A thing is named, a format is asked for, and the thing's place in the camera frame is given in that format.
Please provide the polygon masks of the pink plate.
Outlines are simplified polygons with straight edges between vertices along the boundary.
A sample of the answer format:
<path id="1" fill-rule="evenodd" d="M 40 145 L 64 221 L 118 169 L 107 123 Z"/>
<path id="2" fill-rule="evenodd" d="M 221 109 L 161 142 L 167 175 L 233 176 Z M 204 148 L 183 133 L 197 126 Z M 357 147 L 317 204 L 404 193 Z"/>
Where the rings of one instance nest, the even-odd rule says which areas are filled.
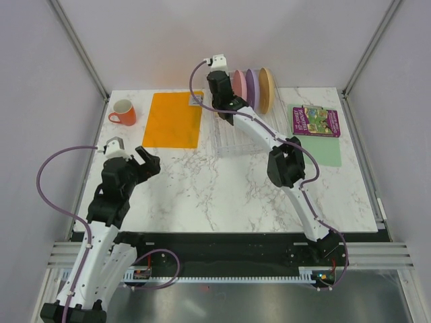
<path id="1" fill-rule="evenodd" d="M 236 96 L 247 99 L 246 77 L 241 70 L 235 70 L 233 74 L 232 89 Z"/>

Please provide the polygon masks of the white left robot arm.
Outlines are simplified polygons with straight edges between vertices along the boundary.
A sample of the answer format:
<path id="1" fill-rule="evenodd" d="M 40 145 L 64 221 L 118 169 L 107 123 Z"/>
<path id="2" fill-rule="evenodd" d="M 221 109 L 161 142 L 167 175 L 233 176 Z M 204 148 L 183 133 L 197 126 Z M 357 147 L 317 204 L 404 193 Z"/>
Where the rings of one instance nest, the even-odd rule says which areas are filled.
<path id="1" fill-rule="evenodd" d="M 147 247 L 139 242 L 115 244 L 130 209 L 134 188 L 160 173 L 160 158 L 136 147 L 143 163 L 122 146 L 108 143 L 101 183 L 82 221 L 85 234 L 71 273 L 52 303 L 40 311 L 43 322 L 105 322 L 109 302 L 127 268 L 147 259 Z"/>

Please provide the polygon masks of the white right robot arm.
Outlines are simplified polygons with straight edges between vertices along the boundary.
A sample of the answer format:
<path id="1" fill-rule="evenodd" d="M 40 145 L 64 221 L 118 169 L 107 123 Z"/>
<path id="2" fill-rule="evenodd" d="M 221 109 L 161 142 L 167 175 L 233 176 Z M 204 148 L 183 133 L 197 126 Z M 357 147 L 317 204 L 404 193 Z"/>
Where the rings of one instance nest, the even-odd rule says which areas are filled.
<path id="1" fill-rule="evenodd" d="M 307 195 L 305 184 L 320 175 L 306 179 L 304 155 L 308 155 L 297 137 L 286 138 L 272 129 L 241 97 L 234 95 L 230 78 L 224 71 L 212 71 L 207 76 L 212 94 L 212 106 L 219 116 L 234 128 L 248 135 L 268 154 L 267 175 L 273 185 L 282 189 L 302 223 L 310 260 L 325 264 L 333 256 L 343 236 L 323 222 L 323 214 Z"/>

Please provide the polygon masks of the orange cutting mat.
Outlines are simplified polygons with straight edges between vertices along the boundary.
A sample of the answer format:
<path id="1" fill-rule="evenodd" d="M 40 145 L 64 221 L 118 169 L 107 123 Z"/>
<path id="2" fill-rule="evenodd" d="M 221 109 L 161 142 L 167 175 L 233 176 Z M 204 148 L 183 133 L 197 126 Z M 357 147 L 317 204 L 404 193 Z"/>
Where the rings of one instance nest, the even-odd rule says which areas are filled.
<path id="1" fill-rule="evenodd" d="M 196 149 L 199 142 L 202 107 L 190 92 L 153 95 L 142 145 L 153 148 Z"/>

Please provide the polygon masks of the orange ceramic mug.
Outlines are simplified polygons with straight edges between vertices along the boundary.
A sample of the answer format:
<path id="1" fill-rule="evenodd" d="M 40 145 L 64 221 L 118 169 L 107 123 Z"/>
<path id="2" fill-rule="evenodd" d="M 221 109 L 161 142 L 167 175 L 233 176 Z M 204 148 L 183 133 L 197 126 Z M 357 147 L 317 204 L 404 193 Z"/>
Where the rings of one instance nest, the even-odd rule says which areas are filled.
<path id="1" fill-rule="evenodd" d="M 134 105 L 130 100 L 122 99 L 113 106 L 113 112 L 108 115 L 109 121 L 125 126 L 133 126 L 137 122 Z"/>

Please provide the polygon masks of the purple plate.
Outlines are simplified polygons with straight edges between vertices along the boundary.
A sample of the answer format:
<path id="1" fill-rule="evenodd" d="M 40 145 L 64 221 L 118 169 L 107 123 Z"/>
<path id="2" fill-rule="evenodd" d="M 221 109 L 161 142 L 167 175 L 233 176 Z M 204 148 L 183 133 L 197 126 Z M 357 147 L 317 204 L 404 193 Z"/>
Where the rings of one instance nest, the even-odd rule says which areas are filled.
<path id="1" fill-rule="evenodd" d="M 256 110 L 259 107 L 260 86 L 258 75 L 254 69 L 248 69 L 246 71 L 246 88 L 246 100 L 249 103 L 249 106 Z"/>

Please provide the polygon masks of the purple children's book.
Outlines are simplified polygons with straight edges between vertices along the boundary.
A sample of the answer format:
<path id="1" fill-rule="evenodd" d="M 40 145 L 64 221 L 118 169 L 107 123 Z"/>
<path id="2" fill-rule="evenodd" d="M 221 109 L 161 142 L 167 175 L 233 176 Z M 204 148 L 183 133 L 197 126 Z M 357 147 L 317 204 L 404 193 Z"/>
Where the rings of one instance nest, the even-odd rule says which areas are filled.
<path id="1" fill-rule="evenodd" d="M 292 132 L 309 137 L 339 138 L 341 128 L 336 110 L 314 106 L 292 108 Z"/>

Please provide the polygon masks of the green cutting mat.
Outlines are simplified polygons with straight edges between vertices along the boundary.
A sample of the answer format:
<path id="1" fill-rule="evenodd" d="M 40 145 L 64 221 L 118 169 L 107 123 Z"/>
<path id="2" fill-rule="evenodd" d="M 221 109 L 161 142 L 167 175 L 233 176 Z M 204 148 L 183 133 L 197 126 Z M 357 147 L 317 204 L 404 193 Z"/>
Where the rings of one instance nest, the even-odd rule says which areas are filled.
<path id="1" fill-rule="evenodd" d="M 288 105 L 288 120 L 292 130 L 292 108 L 294 106 L 307 106 L 300 104 Z M 320 166 L 340 167 L 341 166 L 341 148 L 339 138 L 331 137 L 309 137 L 304 135 L 294 135 L 299 138 L 303 148 L 310 152 Z"/>

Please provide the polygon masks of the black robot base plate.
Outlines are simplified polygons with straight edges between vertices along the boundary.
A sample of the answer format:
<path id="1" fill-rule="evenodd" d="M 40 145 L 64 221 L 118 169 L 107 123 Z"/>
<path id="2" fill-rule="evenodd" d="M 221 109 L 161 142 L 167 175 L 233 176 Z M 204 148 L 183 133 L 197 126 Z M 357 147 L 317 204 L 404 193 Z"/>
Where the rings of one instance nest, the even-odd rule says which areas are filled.
<path id="1" fill-rule="evenodd" d="M 116 243 L 137 249 L 139 266 L 157 276 L 294 276 L 301 267 L 341 269 L 347 252 L 339 246 L 326 258 L 315 257 L 304 234 L 180 234 L 124 231 Z"/>

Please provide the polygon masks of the left aluminium frame post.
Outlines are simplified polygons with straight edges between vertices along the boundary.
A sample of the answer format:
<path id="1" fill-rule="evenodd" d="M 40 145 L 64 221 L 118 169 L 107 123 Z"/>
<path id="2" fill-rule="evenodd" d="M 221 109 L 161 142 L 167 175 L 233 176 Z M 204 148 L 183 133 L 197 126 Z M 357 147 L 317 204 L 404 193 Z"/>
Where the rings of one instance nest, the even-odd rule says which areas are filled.
<path id="1" fill-rule="evenodd" d="M 88 55 L 81 40 L 79 39 L 79 36 L 75 31 L 75 28 L 73 27 L 73 24 L 71 23 L 70 19 L 68 18 L 66 11 L 61 5 L 61 2 L 58 0 L 47 0 L 46 2 L 49 4 L 54 14 L 58 18 L 62 29 L 64 29 L 73 49 L 78 55 L 78 58 L 83 63 L 88 75 L 90 76 L 90 79 L 96 86 L 98 93 L 102 96 L 103 100 L 107 102 L 110 97 L 109 93 L 106 90 L 106 87 L 104 86 L 99 74 L 97 73 L 90 56 Z"/>

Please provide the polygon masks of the aluminium frame post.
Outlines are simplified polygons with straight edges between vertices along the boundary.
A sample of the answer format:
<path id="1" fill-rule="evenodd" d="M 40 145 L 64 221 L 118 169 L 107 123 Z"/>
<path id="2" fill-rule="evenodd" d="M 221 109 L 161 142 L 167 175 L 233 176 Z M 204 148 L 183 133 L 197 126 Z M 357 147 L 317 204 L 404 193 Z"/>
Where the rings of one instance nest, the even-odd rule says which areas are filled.
<path id="1" fill-rule="evenodd" d="M 75 31 L 75 28 L 73 27 L 73 24 L 71 23 L 70 19 L 68 18 L 66 11 L 61 5 L 61 2 L 58 0 L 47 0 L 46 2 L 49 4 L 54 14 L 58 18 L 62 29 L 64 29 L 73 49 L 78 55 L 78 58 L 83 63 L 88 75 L 90 76 L 90 79 L 96 86 L 98 93 L 102 96 L 103 100 L 107 102 L 110 97 L 109 93 L 106 90 L 106 87 L 104 86 L 99 74 L 97 73 L 90 56 L 88 55 L 81 40 L 79 39 L 79 36 Z"/>
<path id="2" fill-rule="evenodd" d="M 377 49 L 378 45 L 380 44 L 381 40 L 383 39 L 383 36 L 385 35 L 385 32 L 389 28 L 391 22 L 393 21 L 394 17 L 397 15 L 397 12 L 399 11 L 400 7 L 403 5 L 403 0 L 392 0 L 389 3 L 389 6 L 387 7 L 383 17 L 381 18 L 378 26 L 376 27 L 376 30 L 374 31 L 374 34 L 372 35 L 370 41 L 368 42 L 362 56 L 360 57 L 360 60 L 358 61 L 358 64 L 356 65 L 353 73 L 351 74 L 350 78 L 347 81 L 347 84 L 341 91 L 341 94 L 344 99 L 346 99 L 351 91 L 353 90 L 357 80 L 361 76 L 363 70 L 366 68 L 369 60 L 372 58 L 375 50 Z"/>

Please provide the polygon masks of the right aluminium frame post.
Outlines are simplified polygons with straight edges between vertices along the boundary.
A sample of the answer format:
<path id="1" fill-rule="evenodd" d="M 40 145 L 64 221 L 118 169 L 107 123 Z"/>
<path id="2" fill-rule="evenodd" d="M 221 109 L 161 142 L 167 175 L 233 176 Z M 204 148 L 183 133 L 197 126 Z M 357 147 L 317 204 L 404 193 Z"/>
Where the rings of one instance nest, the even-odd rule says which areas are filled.
<path id="1" fill-rule="evenodd" d="M 394 17 L 397 15 L 397 12 L 399 11 L 400 7 L 403 5 L 403 0 L 392 0 L 389 3 L 389 6 L 387 7 L 383 17 L 381 18 L 378 26 L 376 27 L 376 30 L 374 31 L 374 34 L 372 35 L 370 41 L 368 42 L 362 56 L 360 57 L 360 60 L 358 61 L 358 64 L 356 65 L 353 73 L 351 74 L 350 78 L 347 81 L 347 84 L 341 91 L 341 94 L 344 99 L 346 99 L 351 91 L 353 90 L 357 80 L 361 76 L 363 70 L 366 68 L 369 60 L 372 58 L 375 50 L 377 49 L 378 45 L 380 44 L 381 40 L 383 39 L 383 36 L 385 35 L 385 32 L 389 28 L 391 22 L 393 21 Z"/>

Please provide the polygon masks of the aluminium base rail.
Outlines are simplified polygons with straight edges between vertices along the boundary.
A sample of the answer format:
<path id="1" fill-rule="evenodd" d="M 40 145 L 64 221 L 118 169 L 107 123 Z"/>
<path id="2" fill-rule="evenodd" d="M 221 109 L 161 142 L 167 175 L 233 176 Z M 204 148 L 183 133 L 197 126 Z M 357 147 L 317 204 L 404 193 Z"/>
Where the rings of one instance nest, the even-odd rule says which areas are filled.
<path id="1" fill-rule="evenodd" d="M 72 268 L 81 242 L 55 242 L 48 268 Z M 413 260 L 401 242 L 348 242 L 349 263 L 357 269 L 409 268 Z"/>

